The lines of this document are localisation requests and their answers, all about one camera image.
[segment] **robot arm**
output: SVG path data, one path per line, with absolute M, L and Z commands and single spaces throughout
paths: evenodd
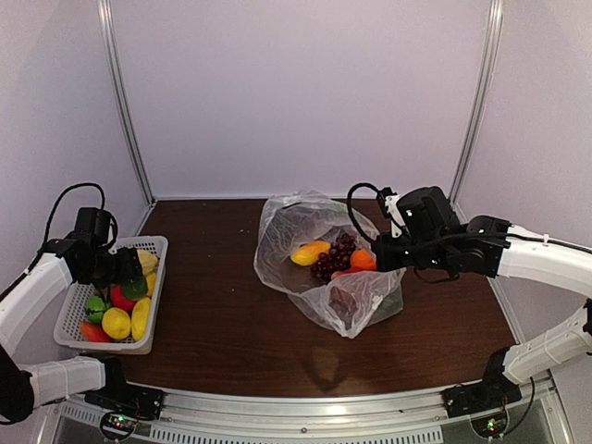
M 72 282 L 103 288 L 142 276 L 135 249 L 107 250 L 114 243 L 107 242 L 112 218 L 103 209 L 81 208 L 75 229 L 46 242 L 36 265 L 0 297 L 0 415 L 7 420 L 0 424 L 22 421 L 33 408 L 101 389 L 113 379 L 109 364 L 92 357 L 22 368 L 11 359 L 27 329 Z
M 350 217 L 352 188 L 348 196 Z M 403 266 L 445 270 L 455 280 L 474 272 L 490 278 L 525 278 L 592 295 L 592 250 L 548 235 L 540 235 L 510 222 L 478 216 L 462 225 L 438 187 L 423 188 L 404 196 L 390 189 L 377 191 L 377 200 L 391 231 L 367 239 L 376 254 L 378 271 Z M 518 385 L 532 376 L 583 353 L 592 352 L 592 301 L 558 326 L 524 344 L 494 353 L 483 381 L 443 393 L 450 416 L 475 413 L 471 401 L 483 393 L 492 407 L 500 393 L 510 401 L 521 399 Z

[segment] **black cable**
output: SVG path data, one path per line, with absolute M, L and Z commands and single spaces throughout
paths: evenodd
M 35 257 L 33 258 L 33 260 L 31 261 L 31 263 L 27 267 L 27 270 L 25 272 L 21 273 L 20 276 L 18 276 L 12 282 L 12 284 L 10 284 L 4 291 L 2 291 L 2 293 L 0 294 L 0 302 L 3 301 L 4 298 L 6 296 L 8 296 L 8 294 L 10 294 L 10 292 L 12 290 L 14 290 L 15 287 L 20 282 L 22 282 L 22 280 L 24 278 L 26 278 L 29 275 L 29 273 L 32 271 L 32 269 L 37 264 L 39 264 L 39 261 L 41 260 L 41 258 L 43 256 L 43 248 L 45 247 L 45 244 L 49 240 L 49 229 L 50 229 L 50 227 L 52 225 L 52 221 L 54 220 L 54 215 L 56 214 L 57 206 L 62 201 L 62 199 L 64 198 L 64 196 L 66 194 L 68 194 L 69 192 L 71 192 L 72 190 L 76 190 L 78 188 L 85 188 L 85 187 L 93 187 L 93 188 L 96 188 L 101 193 L 101 209 L 102 210 L 105 209 L 105 192 L 103 191 L 103 188 L 101 188 L 101 185 L 99 185 L 98 183 L 94 183 L 94 182 L 82 182 L 82 183 L 77 183 L 77 184 L 71 185 L 71 186 L 67 187 L 65 190 L 63 190 L 60 193 L 60 195 L 57 197 L 57 200 L 55 201 L 54 206 L 52 208 L 52 211 L 49 213 L 49 217 L 47 218 L 47 222 L 45 223 L 45 232 L 43 234 L 43 243 L 41 244 L 41 248 L 37 251 L 37 254 L 35 254 Z
M 522 418 L 520 418 L 520 420 L 510 430 L 503 433 L 504 437 L 507 437 L 508 435 L 510 435 L 511 432 L 516 430 L 520 426 L 520 424 L 524 422 L 524 419 L 526 419 L 526 416 L 530 412 L 530 409 L 532 409 L 533 403 L 535 402 L 535 390 L 536 390 L 535 380 L 532 377 L 530 378 L 530 387 L 532 389 L 532 392 L 530 393 L 530 402 L 528 402 L 528 406 L 526 407 L 526 410 L 524 411 Z
M 113 215 L 111 215 L 111 223 L 110 224 L 111 224 L 111 228 L 113 229 L 113 239 L 111 239 L 110 242 L 108 242 L 105 245 L 103 245 L 102 247 L 100 247 L 99 250 L 101 250 L 101 251 L 108 251 L 111 247 L 113 247 L 113 245 L 115 245 L 115 242 L 117 241 L 117 235 L 119 234 L 119 227 L 117 226 L 117 221 L 113 217 Z
M 366 232 L 362 229 L 362 226 L 360 225 L 358 220 L 355 218 L 355 215 L 353 213 L 353 207 L 352 207 L 353 194 L 357 190 L 360 190 L 361 188 L 368 188 L 368 189 L 374 191 L 376 194 L 378 194 L 378 188 L 375 187 L 374 185 L 372 185 L 371 183 L 360 182 L 360 183 L 356 183 L 355 185 L 353 185 L 350 188 L 350 190 L 348 191 L 348 198 L 347 198 L 347 203 L 346 203 L 347 208 L 348 208 L 348 216 L 350 217 L 350 221 L 353 224 L 353 226 L 355 227 L 355 229 L 358 231 L 358 233 L 360 233 L 360 236 L 362 236 L 362 238 L 364 238 L 366 241 L 370 242 L 370 245 L 376 245 L 378 242 L 376 242 L 374 239 L 372 239 L 370 236 L 368 236 L 366 234 Z
M 521 241 L 545 243 L 545 240 L 543 238 L 532 238 L 529 236 L 522 236 L 520 234 L 515 234 L 515 233 L 507 233 L 504 236 L 506 238 L 516 238 Z M 559 245 L 560 247 L 571 248 L 572 250 L 577 250 L 578 252 L 582 252 L 582 253 L 592 254 L 591 248 L 583 247 L 581 245 L 575 245 L 573 243 L 565 242 L 563 240 L 548 239 L 547 243 L 550 243 L 552 245 Z

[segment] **mango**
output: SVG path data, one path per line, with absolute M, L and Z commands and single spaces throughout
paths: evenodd
M 152 272 L 146 277 L 146 285 L 148 286 L 148 292 L 146 296 L 152 298 L 154 294 L 154 287 L 156 287 L 156 273 Z
M 131 336 L 134 340 L 141 340 L 144 333 L 146 333 L 151 301 L 150 298 L 144 298 L 133 307 L 133 312 L 131 312 Z
M 315 240 L 314 242 L 307 243 L 296 250 L 296 253 L 290 256 L 290 259 L 294 264 L 309 266 L 318 260 L 320 253 L 327 254 L 330 249 L 330 243 L 323 242 L 322 240 Z
M 142 274 L 148 276 L 158 265 L 158 258 L 146 250 L 138 249 L 138 259 L 142 265 Z

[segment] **clear plastic bag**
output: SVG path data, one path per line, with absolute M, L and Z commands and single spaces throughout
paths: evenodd
M 378 234 L 366 217 L 358 213 L 356 217 L 366 233 L 372 237 Z M 309 267 L 290 260 L 290 255 L 302 245 L 311 241 L 332 242 L 342 233 L 354 236 L 358 247 L 371 252 L 368 242 L 353 227 L 344 203 L 332 201 L 317 191 L 272 197 L 261 214 L 254 269 L 265 285 L 287 293 L 319 326 L 334 329 L 345 338 L 355 338 L 364 328 L 402 310 L 404 270 L 363 271 L 319 286 Z

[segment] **yellow lemon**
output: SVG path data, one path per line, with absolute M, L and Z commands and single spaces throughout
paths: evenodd
M 110 308 L 103 315 L 103 331 L 111 339 L 122 340 L 131 332 L 130 315 L 120 308 Z
M 146 285 L 148 286 L 148 292 L 146 293 L 146 296 L 152 298 L 154 287 L 156 286 L 156 273 L 151 273 L 146 277 Z
M 142 274 L 147 276 L 154 271 L 158 264 L 158 258 L 146 250 L 138 249 L 138 259 L 142 265 Z
M 131 312 L 131 336 L 135 340 L 141 340 L 146 332 L 148 316 L 150 315 L 150 298 L 144 298 L 133 307 Z

